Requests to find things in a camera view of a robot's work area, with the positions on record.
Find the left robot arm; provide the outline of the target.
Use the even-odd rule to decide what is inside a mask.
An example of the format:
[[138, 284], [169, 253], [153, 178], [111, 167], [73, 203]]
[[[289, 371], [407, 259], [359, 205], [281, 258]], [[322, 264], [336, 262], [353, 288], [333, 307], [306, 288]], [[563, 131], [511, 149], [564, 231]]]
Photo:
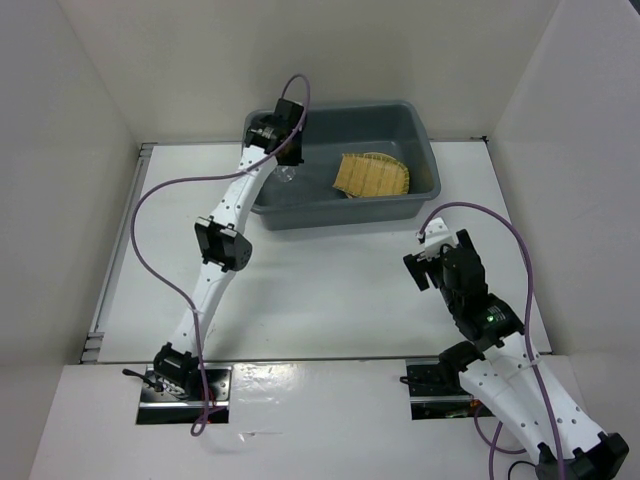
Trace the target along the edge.
[[251, 258], [253, 247], [244, 230], [258, 193], [278, 165], [303, 162], [305, 121], [305, 107], [285, 99], [277, 102], [272, 113], [253, 119], [244, 136], [240, 176], [231, 181], [210, 214], [195, 222], [202, 265], [192, 303], [153, 361], [156, 377], [176, 399], [199, 399], [203, 395], [197, 348], [203, 343], [224, 291]]

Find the yellow bear plate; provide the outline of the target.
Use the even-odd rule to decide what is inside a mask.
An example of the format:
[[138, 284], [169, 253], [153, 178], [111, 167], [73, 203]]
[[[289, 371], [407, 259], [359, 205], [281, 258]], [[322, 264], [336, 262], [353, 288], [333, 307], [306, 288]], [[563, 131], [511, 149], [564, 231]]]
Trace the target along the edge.
[[359, 199], [359, 198], [365, 198], [365, 197], [363, 197], [362, 195], [359, 195], [359, 194], [353, 194], [353, 193], [351, 193], [351, 192], [346, 192], [346, 191], [345, 191], [345, 192], [343, 192], [343, 193], [346, 195], [346, 197], [347, 197], [347, 198], [356, 198], [356, 199]]

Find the woven bamboo basket tray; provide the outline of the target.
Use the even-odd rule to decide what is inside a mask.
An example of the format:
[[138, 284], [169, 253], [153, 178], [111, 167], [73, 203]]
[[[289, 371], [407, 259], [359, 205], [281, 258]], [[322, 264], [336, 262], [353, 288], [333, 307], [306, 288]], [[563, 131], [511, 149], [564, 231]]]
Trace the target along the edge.
[[405, 164], [379, 152], [346, 153], [333, 183], [340, 192], [365, 198], [407, 195], [410, 173]]

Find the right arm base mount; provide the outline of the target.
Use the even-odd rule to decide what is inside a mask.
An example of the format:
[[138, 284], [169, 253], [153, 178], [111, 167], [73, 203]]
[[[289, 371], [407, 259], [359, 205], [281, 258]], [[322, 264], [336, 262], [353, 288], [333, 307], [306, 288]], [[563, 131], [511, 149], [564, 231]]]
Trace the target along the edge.
[[435, 358], [408, 359], [399, 381], [407, 387], [411, 418], [440, 420], [468, 418], [474, 414], [473, 397], [450, 385]]

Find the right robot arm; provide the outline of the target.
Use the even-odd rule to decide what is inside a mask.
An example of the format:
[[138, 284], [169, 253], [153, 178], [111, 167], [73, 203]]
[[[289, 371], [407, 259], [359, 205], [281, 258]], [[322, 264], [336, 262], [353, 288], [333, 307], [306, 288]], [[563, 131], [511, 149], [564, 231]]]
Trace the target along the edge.
[[437, 289], [464, 341], [439, 356], [438, 381], [487, 407], [520, 442], [540, 479], [612, 479], [629, 453], [617, 433], [589, 418], [528, 348], [525, 326], [490, 293], [468, 233], [439, 218], [418, 236], [422, 252], [403, 261], [420, 290]]

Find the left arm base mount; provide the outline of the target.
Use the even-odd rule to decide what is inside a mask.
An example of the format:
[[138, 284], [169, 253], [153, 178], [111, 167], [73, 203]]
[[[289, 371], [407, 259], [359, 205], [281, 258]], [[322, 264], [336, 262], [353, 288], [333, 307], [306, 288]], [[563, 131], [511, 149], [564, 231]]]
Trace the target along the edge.
[[158, 377], [151, 366], [146, 366], [143, 373], [123, 368], [122, 374], [142, 383], [137, 425], [192, 424], [205, 413], [206, 400], [209, 400], [208, 424], [226, 424], [229, 420], [232, 380], [230, 366], [206, 367], [208, 394], [204, 393], [199, 374], [196, 375], [195, 389], [191, 393]]

